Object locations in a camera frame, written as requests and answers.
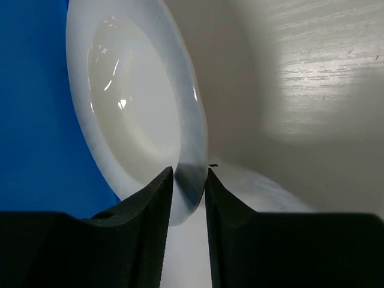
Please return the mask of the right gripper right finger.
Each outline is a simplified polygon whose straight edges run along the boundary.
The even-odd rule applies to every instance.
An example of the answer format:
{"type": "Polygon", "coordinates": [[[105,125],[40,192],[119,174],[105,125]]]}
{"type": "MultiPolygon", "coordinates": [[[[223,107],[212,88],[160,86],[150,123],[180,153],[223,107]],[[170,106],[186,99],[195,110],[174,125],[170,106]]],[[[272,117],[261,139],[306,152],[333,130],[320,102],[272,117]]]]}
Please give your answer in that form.
{"type": "Polygon", "coordinates": [[[214,287],[382,287],[383,220],[362,213],[256,212],[209,171],[214,287]]]}

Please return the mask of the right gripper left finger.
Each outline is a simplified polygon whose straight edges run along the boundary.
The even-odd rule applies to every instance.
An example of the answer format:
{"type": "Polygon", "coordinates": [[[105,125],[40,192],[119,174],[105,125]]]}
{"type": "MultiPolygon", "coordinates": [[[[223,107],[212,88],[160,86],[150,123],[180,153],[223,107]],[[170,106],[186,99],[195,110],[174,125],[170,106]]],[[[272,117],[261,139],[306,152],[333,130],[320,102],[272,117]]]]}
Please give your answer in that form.
{"type": "Polygon", "coordinates": [[[173,170],[91,218],[1,213],[2,287],[159,287],[173,170]]]}

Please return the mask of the round white bowl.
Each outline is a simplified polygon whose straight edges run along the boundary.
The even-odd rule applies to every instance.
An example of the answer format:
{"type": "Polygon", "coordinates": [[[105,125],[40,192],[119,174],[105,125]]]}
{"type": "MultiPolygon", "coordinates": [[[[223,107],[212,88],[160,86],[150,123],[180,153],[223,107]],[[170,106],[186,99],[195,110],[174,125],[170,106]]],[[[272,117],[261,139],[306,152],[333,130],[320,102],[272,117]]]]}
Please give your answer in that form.
{"type": "Polygon", "coordinates": [[[194,67],[163,1],[70,1],[67,68],[91,154],[126,199],[173,169],[170,225],[198,207],[208,129],[194,67]]]}

